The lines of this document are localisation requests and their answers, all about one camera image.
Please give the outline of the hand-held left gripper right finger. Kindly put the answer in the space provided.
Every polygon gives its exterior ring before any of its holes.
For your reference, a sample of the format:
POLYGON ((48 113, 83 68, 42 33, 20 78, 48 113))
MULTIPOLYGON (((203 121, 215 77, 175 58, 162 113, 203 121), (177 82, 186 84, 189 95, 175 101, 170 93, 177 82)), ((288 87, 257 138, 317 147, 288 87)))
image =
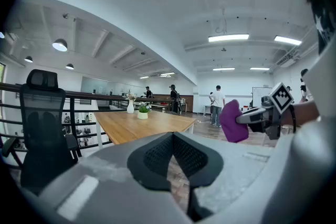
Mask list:
POLYGON ((195 189, 210 186, 221 173, 224 161, 215 150, 186 135, 173 133, 173 156, 189 181, 187 215, 193 221, 202 220, 213 213, 199 205, 195 189))

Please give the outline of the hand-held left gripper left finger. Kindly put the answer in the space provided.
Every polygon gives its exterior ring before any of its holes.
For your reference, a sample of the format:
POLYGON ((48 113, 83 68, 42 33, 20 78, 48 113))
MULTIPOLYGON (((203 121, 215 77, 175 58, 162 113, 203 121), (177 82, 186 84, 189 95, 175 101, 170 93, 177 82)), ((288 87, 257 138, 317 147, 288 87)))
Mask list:
POLYGON ((127 168, 133 178, 144 188, 170 191, 167 180, 170 160, 173 156, 173 134, 165 133, 135 149, 127 160, 127 168))

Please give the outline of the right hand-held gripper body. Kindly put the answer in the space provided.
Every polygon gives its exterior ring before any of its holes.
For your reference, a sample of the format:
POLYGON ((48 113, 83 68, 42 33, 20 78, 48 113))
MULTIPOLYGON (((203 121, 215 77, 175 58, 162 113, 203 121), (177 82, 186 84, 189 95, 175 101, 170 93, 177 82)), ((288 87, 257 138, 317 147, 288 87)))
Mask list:
POLYGON ((280 138, 281 116, 292 102, 293 97, 282 82, 275 85, 267 96, 262 97, 261 107, 265 109, 262 117, 262 126, 270 140, 280 138))

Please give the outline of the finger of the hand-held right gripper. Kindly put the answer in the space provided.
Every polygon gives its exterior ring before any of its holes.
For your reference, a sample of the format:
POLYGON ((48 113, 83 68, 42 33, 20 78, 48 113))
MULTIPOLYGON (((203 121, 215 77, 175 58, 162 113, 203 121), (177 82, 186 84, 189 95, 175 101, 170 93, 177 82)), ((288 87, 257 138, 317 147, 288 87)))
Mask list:
POLYGON ((248 124, 248 127, 251 129, 252 132, 265 133, 265 128, 264 128, 263 123, 251 123, 251 124, 248 124))
POLYGON ((238 124, 255 124, 264 120, 265 108, 254 108, 236 118, 238 124))

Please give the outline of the purple cloth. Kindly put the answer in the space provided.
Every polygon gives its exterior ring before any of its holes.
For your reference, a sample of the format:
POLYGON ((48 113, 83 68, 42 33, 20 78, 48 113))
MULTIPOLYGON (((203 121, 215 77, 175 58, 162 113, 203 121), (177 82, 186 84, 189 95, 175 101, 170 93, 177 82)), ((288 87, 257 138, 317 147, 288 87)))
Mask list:
POLYGON ((246 124, 238 124, 236 118, 243 113, 239 108, 237 100, 229 101, 219 115, 219 122, 226 136, 231 143, 239 143, 248 139, 249 132, 246 124))

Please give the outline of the artificial flower bouquet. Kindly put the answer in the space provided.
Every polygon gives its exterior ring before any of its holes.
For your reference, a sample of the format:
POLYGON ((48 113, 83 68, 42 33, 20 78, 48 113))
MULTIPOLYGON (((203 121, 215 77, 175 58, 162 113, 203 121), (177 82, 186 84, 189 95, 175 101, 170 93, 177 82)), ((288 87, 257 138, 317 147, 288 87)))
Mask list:
POLYGON ((148 119, 148 113, 151 111, 151 105, 149 102, 140 102, 138 107, 138 119, 146 120, 148 119))

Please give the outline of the person's right forearm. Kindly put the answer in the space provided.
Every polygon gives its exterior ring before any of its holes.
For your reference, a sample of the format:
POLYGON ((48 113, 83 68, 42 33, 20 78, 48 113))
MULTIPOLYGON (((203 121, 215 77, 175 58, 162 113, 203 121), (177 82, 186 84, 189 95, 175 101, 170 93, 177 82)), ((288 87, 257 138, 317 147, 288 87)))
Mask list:
POLYGON ((313 100, 290 105, 281 115, 280 125, 302 126, 319 117, 319 112, 313 100))

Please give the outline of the whiteboard on stand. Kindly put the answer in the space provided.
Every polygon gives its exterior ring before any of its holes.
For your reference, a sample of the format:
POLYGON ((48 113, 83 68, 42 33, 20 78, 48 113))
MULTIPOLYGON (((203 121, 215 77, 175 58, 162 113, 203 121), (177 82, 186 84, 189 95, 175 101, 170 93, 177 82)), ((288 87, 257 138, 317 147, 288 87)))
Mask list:
POLYGON ((271 90, 272 88, 252 87, 253 107, 260 107, 262 97, 268 96, 271 90))

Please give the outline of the ceiling air conditioner unit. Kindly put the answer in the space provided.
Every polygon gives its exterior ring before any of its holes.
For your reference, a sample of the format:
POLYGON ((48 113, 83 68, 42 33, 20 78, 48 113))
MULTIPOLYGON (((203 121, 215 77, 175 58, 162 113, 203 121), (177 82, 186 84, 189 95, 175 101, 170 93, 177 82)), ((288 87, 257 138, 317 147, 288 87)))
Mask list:
POLYGON ((275 67, 286 68, 293 65, 296 61, 300 59, 300 55, 298 53, 289 53, 281 57, 274 65, 275 67))

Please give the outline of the black star print shirt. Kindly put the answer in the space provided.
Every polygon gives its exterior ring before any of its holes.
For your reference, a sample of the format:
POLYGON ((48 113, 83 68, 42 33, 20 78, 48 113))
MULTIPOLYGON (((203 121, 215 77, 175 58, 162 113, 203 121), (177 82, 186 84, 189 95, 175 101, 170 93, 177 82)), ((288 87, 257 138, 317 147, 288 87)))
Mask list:
POLYGON ((322 3, 311 3, 313 19, 318 34, 318 53, 321 54, 336 32, 336 13, 322 3))

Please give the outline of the black railing with wooden handrail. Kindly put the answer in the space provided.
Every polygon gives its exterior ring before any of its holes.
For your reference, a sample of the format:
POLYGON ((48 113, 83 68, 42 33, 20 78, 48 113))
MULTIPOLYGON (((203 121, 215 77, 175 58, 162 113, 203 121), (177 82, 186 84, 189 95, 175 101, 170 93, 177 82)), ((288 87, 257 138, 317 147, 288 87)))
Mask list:
MULTIPOLYGON (((0 90, 2 91, 8 91, 8 92, 14 92, 14 93, 18 93, 20 92, 20 88, 21 85, 19 84, 9 84, 9 83, 2 83, 0 82, 0 90)), ((96 95, 96 94, 90 94, 90 93, 83 93, 83 92, 74 92, 74 91, 65 91, 66 94, 66 100, 69 99, 69 104, 70 104, 70 109, 62 109, 62 112, 69 112, 70 115, 70 123, 62 123, 63 126, 71 126, 71 131, 75 132, 75 126, 82 126, 82 125, 95 125, 96 123, 75 123, 75 116, 74 113, 81 113, 81 112, 116 112, 113 111, 111 109, 109 110, 89 110, 89 109, 82 109, 82 110, 77 110, 75 109, 75 104, 76 104, 76 100, 78 100, 78 102, 80 100, 89 100, 90 104, 93 103, 93 100, 102 100, 102 101, 111 101, 113 102, 117 102, 118 104, 118 108, 120 105, 122 105, 122 102, 128 102, 128 104, 130 103, 131 100, 127 100, 125 98, 125 96, 118 96, 118 95, 96 95)), ((172 108, 172 100, 161 100, 161 99, 153 99, 153 98, 140 98, 140 99, 136 99, 135 101, 140 101, 140 102, 146 102, 149 103, 152 109, 158 109, 159 107, 155 108, 154 104, 159 104, 161 102, 166 103, 166 107, 165 112, 169 111, 172 108)), ((1 103, 0 102, 0 108, 11 108, 11 109, 18 109, 21 110, 21 106, 20 105, 10 105, 10 104, 6 104, 6 103, 1 103)), ((22 122, 18 122, 18 121, 11 121, 11 120, 5 120, 5 119, 0 119, 0 122, 2 123, 8 123, 8 124, 14 124, 14 125, 22 125, 22 122)), ((10 134, 4 134, 0 132, 0 137, 6 137, 6 138, 17 138, 17 139, 21 139, 23 140, 24 137, 23 136, 19 136, 19 135, 10 135, 10 134)))

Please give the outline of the black mesh office chair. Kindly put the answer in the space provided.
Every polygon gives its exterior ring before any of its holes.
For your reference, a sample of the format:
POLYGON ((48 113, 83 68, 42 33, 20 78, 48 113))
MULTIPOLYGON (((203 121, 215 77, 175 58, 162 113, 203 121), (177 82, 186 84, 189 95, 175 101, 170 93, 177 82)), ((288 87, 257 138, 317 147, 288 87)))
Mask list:
POLYGON ((24 144, 27 148, 21 164, 20 185, 39 195, 56 177, 78 161, 72 156, 62 130, 62 112, 66 93, 58 86, 57 74, 32 70, 20 87, 24 144))

